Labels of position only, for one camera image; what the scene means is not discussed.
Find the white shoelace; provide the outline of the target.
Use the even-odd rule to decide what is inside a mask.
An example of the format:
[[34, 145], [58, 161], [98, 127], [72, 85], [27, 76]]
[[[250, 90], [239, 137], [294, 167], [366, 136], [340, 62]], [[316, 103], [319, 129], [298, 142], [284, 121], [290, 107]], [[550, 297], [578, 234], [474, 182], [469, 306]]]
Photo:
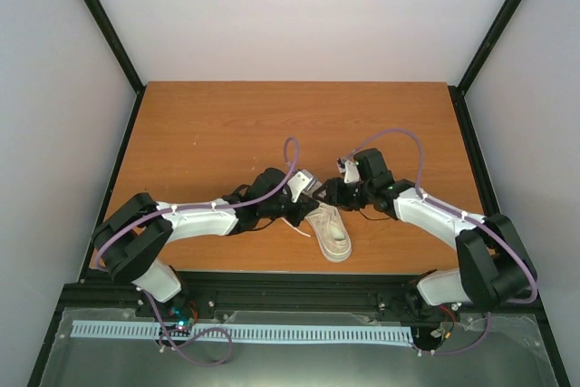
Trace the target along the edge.
[[309, 233], [304, 232], [300, 227], [294, 226], [293, 224], [290, 223], [290, 221], [287, 218], [280, 218], [287, 226], [289, 226], [294, 232], [298, 233], [299, 235], [303, 236], [303, 237], [308, 237], [311, 238], [312, 235]]

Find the cream white lace sneaker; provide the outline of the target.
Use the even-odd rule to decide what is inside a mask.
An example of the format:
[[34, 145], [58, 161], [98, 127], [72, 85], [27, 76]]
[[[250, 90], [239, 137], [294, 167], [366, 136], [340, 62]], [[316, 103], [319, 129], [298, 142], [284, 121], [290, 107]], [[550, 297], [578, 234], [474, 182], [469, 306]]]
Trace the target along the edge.
[[345, 261], [352, 253], [352, 241], [338, 209], [321, 204], [305, 217], [314, 231], [323, 256], [330, 262]]

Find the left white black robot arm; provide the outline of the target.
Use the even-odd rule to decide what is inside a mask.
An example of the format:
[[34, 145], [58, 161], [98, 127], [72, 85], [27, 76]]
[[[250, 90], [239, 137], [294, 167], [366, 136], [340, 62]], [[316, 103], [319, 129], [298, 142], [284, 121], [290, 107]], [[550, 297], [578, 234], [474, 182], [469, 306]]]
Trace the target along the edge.
[[170, 204], [136, 194], [94, 230], [95, 265], [113, 282], [147, 292], [166, 315], [179, 316], [189, 295], [177, 273], [159, 260], [161, 250], [181, 239], [257, 231], [262, 219], [299, 226], [319, 202], [297, 186], [299, 174], [286, 183], [284, 178], [282, 170], [268, 168], [252, 184], [205, 203]]

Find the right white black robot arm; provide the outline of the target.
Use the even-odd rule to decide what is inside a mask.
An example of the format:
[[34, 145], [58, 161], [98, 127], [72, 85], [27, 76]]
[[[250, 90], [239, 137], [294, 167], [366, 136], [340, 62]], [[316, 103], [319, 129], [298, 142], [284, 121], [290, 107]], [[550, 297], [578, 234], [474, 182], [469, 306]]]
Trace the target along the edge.
[[426, 274], [414, 286], [424, 305], [472, 304], [492, 311], [537, 299], [537, 271], [512, 221], [501, 213], [469, 213], [407, 179], [395, 179], [377, 149], [338, 163], [342, 175], [314, 190], [314, 198], [344, 210], [368, 206], [418, 227], [455, 250], [458, 266]]

